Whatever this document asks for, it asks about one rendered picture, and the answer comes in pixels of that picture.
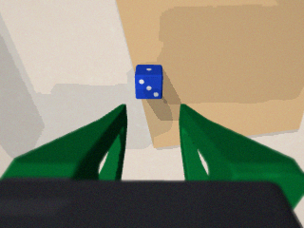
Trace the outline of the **blue dice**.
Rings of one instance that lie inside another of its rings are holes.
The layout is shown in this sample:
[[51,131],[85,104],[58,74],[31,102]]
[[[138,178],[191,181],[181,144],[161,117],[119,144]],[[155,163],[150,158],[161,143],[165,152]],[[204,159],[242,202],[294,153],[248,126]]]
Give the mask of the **blue dice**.
[[161,99],[162,82],[161,65],[136,65],[135,91],[137,99]]

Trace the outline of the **tan flat mat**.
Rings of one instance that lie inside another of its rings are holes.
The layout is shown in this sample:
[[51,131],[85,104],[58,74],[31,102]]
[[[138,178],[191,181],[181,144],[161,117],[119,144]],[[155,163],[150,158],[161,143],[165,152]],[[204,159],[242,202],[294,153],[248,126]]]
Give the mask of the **tan flat mat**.
[[116,2],[134,72],[162,66],[142,99],[154,148],[181,144],[181,104],[243,136],[299,129],[304,0]]

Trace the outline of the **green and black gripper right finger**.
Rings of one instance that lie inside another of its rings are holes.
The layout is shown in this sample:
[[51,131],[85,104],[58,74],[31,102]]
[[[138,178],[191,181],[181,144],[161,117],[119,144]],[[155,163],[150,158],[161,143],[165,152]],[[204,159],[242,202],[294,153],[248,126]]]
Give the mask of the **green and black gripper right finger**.
[[294,209],[303,198],[304,172],[295,159],[206,119],[186,104],[180,104],[179,128],[186,181],[272,181]]

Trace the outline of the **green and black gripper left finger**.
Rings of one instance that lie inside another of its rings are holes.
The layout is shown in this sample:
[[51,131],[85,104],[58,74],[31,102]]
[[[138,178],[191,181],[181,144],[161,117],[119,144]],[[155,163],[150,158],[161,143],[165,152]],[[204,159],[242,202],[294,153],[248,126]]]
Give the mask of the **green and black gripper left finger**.
[[101,119],[14,158],[0,180],[8,177],[97,180],[98,175],[99,180],[121,180],[126,133],[126,104],[120,104]]

